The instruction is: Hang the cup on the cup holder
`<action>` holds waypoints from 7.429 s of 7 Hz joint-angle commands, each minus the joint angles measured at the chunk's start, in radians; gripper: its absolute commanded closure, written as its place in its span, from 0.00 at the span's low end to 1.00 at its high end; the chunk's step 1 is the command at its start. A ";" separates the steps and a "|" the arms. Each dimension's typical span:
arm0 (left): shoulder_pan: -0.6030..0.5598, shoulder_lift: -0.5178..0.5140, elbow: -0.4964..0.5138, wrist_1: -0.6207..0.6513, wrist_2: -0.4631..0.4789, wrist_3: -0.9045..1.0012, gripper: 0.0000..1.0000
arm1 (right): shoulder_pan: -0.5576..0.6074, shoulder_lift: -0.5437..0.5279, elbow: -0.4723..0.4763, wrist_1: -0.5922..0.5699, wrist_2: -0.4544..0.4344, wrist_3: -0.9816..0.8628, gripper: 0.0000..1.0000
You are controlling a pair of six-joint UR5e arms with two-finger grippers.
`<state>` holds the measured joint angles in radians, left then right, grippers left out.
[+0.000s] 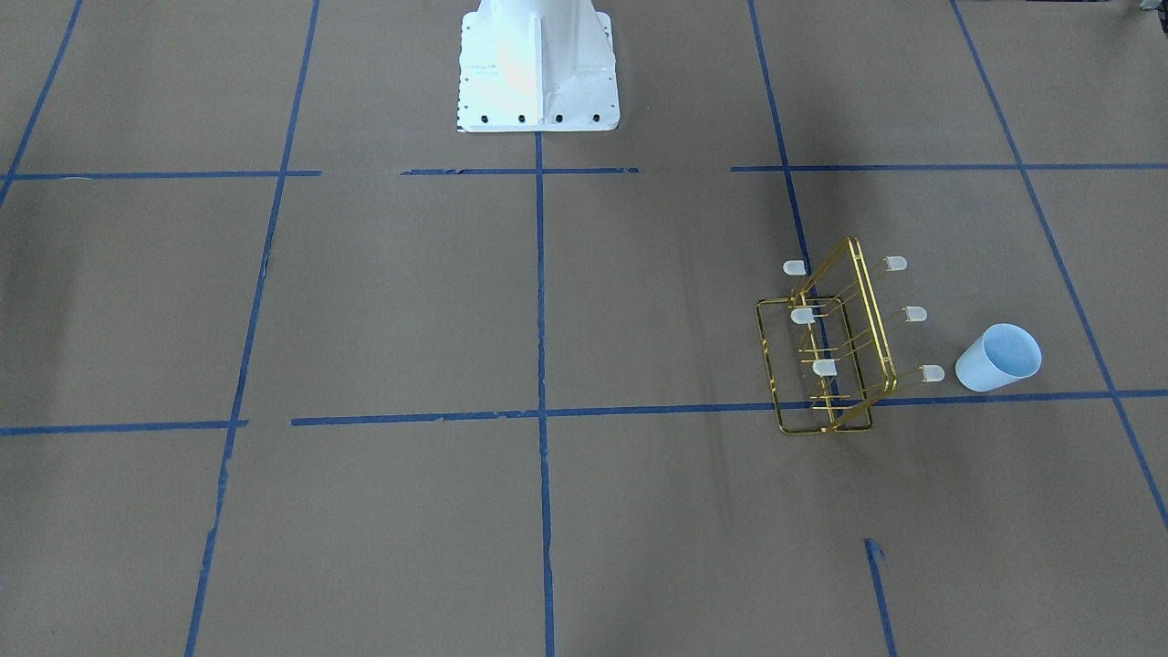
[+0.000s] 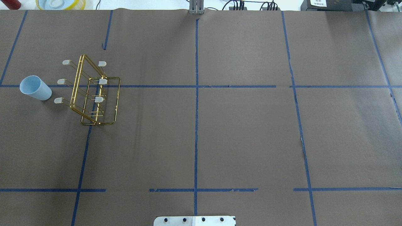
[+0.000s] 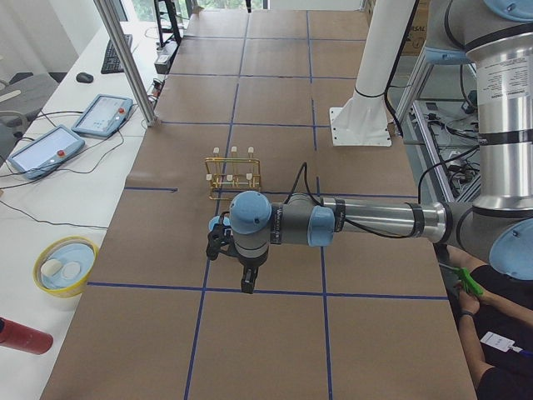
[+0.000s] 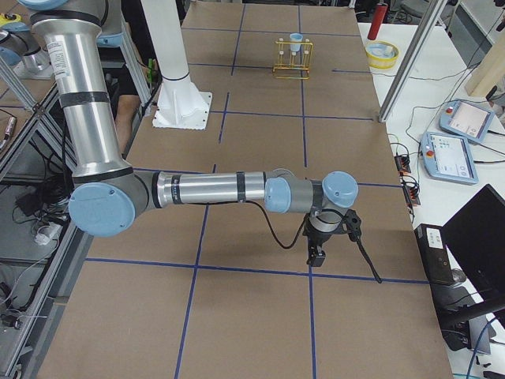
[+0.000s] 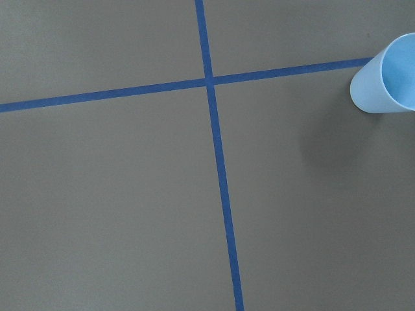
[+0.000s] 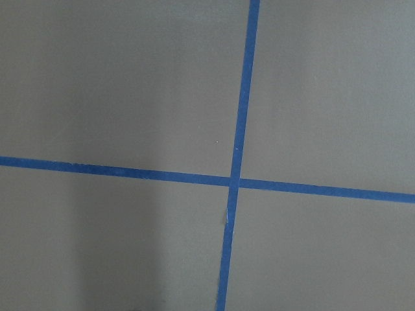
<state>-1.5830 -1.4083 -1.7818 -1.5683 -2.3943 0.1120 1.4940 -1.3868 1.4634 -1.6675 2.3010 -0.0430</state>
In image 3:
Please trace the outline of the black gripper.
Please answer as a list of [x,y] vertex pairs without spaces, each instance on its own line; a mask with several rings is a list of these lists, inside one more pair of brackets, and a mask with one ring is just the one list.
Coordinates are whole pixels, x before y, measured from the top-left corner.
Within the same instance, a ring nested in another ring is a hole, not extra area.
[[253,294],[255,288],[255,269],[258,269],[267,260],[267,255],[263,253],[258,257],[238,256],[239,263],[243,266],[241,279],[241,291],[246,294]]

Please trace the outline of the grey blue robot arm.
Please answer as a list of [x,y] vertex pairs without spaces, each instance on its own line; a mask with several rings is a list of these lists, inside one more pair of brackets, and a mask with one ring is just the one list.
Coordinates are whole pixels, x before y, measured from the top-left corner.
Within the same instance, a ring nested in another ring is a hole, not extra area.
[[481,189],[473,202],[385,204],[292,192],[270,202],[241,192],[210,223],[207,256],[243,267],[254,290],[272,244],[328,246],[335,233],[450,244],[515,279],[532,278],[532,4],[433,1],[426,49],[439,63],[476,67]]

